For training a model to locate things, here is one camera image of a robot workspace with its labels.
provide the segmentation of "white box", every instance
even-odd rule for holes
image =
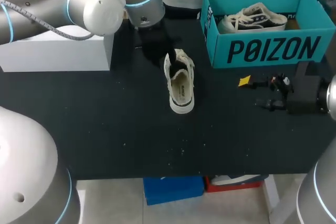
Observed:
[[[59,30],[74,36],[89,32],[78,26]],[[74,41],[51,31],[0,46],[4,72],[107,71],[110,70],[114,35]]]

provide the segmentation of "red box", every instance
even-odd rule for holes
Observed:
[[[247,189],[247,188],[257,188],[260,187],[264,181],[258,181],[254,183],[246,183],[243,185],[236,185],[236,186],[214,186],[210,183],[209,178],[207,176],[204,177],[205,182],[205,191],[207,193],[216,193],[219,191],[231,191],[231,190],[240,190],[240,189]]]

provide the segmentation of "yellow tag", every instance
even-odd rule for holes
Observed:
[[[240,79],[238,87],[241,87],[241,86],[244,86],[244,85],[248,84],[248,82],[250,81],[250,78],[251,78],[251,76],[247,76],[245,78]]]

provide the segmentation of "sneaker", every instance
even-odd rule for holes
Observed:
[[[175,49],[176,62],[171,65],[169,55],[164,60],[164,74],[168,81],[170,107],[177,114],[194,108],[194,62],[182,49]]]
[[[221,34],[282,31],[286,23],[284,15],[273,13],[263,3],[257,3],[235,15],[225,16],[219,22],[218,30]]]

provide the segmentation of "cardboard box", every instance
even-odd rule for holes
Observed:
[[[217,22],[224,15],[258,2],[272,12],[296,19],[300,29],[219,34]],[[317,0],[203,0],[201,26],[214,68],[320,62],[335,32],[335,25]]]

